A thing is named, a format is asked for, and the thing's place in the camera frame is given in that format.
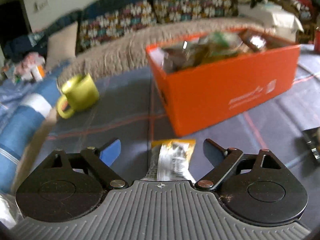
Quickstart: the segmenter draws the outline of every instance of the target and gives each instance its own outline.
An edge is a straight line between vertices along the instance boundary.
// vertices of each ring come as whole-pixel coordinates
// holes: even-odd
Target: orange cardboard box
[[[205,33],[182,36],[146,47],[159,95],[179,137],[214,125],[287,91],[296,72],[300,46],[277,37],[289,46],[171,74],[164,72],[160,47],[203,35]]]

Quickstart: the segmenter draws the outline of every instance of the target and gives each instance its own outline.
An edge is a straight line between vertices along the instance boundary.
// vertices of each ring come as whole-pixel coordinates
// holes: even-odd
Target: white stripe
[[[12,161],[14,164],[18,164],[18,162],[19,162],[19,160],[17,158],[13,157],[10,153],[5,151],[4,149],[0,148],[0,154],[3,155],[4,157],[6,157],[7,159],[9,159],[10,161]]]
[[[51,105],[45,100],[43,96],[40,94],[31,94],[26,96],[22,102],[20,103],[21,106],[30,106],[35,111],[39,112],[46,118],[49,115],[51,110]]]

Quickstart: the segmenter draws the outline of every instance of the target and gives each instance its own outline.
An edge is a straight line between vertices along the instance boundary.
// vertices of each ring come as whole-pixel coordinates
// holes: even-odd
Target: metal object
[[[320,143],[318,141],[318,129],[319,127],[304,130],[303,133],[303,138],[305,139],[308,147],[311,150],[311,153],[315,157],[316,161],[320,163],[320,153],[317,150],[317,147],[319,147]]]
[[[210,180],[203,179],[198,182],[198,186],[202,188],[209,188],[213,186],[213,182]]]
[[[122,188],[125,186],[125,182],[121,179],[115,179],[110,182],[110,186],[114,188]]]

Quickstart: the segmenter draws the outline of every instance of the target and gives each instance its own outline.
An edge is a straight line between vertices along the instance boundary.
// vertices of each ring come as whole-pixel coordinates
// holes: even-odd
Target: blue fabric roll
[[[13,84],[6,79],[0,87],[0,134],[14,114],[22,99],[34,89],[34,85],[26,82]]]
[[[60,64],[60,67],[34,86],[0,134],[0,192],[10,192],[25,147],[60,97],[57,77],[67,65],[69,61]]]

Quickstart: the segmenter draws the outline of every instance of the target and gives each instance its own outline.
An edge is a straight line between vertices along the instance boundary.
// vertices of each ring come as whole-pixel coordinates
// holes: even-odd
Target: yellow mug
[[[65,119],[89,108],[99,99],[99,92],[90,74],[74,76],[61,87],[61,92],[63,95],[57,101],[57,112]],[[69,109],[64,111],[66,103]]]

